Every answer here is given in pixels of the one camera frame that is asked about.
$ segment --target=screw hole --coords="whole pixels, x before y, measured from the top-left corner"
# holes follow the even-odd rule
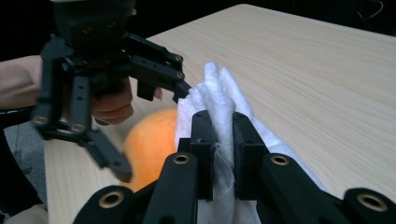
[[[119,205],[123,198],[124,195],[121,191],[111,191],[100,198],[99,206],[103,208],[112,208]]]
[[[367,208],[377,212],[385,212],[388,210],[387,205],[378,197],[371,194],[359,194],[358,201]]]
[[[173,161],[176,164],[185,164],[190,161],[190,157],[187,155],[177,155],[173,158]]]
[[[278,165],[287,165],[287,164],[289,164],[288,158],[283,157],[283,156],[273,156],[271,158],[271,161],[273,163],[275,163],[275,164],[278,164]]]

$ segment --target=wooden table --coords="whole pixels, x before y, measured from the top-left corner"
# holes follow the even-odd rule
[[[205,63],[226,66],[331,194],[366,187],[396,201],[396,38],[239,5],[149,40],[183,56],[192,86]],[[139,120],[176,106],[171,96],[135,97],[134,115],[104,132],[121,150]],[[71,223],[97,190],[119,183],[72,143],[46,142],[45,161],[50,223]]]

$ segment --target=table surface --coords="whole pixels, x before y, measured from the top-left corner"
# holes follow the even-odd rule
[[[149,40],[184,58],[192,86],[205,63],[227,67],[256,117],[334,196],[366,187],[396,201],[396,38],[239,5]],[[172,95],[135,97],[131,118],[101,129],[121,150],[139,120],[176,106]],[[45,162],[50,223],[71,223],[97,190],[119,184],[73,143],[47,141]]]

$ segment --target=black plastic part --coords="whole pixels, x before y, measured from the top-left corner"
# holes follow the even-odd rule
[[[396,223],[396,204],[371,189],[347,190],[341,208],[353,223]]]
[[[74,224],[135,223],[135,196],[122,186],[108,186],[96,191],[79,211]]]
[[[141,223],[143,217],[148,209],[149,201],[151,200],[152,192],[154,192],[157,180],[148,184],[144,188],[137,191],[134,195],[136,197],[136,212],[138,215],[137,223]]]
[[[70,108],[70,132],[83,135],[91,130],[91,90],[89,77],[75,77]]]
[[[213,162],[215,132],[207,110],[195,113],[191,122],[190,151],[198,158],[199,199],[213,200]]]
[[[165,160],[143,223],[196,223],[197,189],[195,156],[188,152],[171,154]]]
[[[250,119],[238,112],[233,113],[233,152],[235,198],[257,200],[263,155],[269,153]]]
[[[284,223],[350,223],[338,207],[328,200],[324,191],[312,181],[300,165],[291,157],[269,153],[262,160],[262,206],[268,204],[276,217]],[[265,217],[259,217],[262,223]]]
[[[129,179],[131,168],[102,140],[104,134],[92,130],[91,95],[119,90],[126,77],[136,78],[137,95],[150,101],[157,87],[173,91],[176,103],[191,88],[184,81],[181,56],[124,30],[126,11],[133,5],[134,0],[54,4],[59,30],[41,51],[42,89],[32,116],[44,139],[86,147],[100,167],[110,166],[121,181]],[[69,121],[61,121],[64,83],[73,85]]]

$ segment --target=white cloth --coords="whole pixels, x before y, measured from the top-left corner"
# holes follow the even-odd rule
[[[294,158],[326,190],[291,148],[255,117],[233,75],[225,67],[219,69],[215,62],[205,65],[205,81],[191,88],[190,94],[177,103],[176,146],[179,138],[191,136],[191,117],[202,110],[208,111],[219,142],[215,152],[213,202],[198,202],[198,223],[260,223],[256,203],[239,201],[233,196],[234,111],[249,117],[270,152]]]

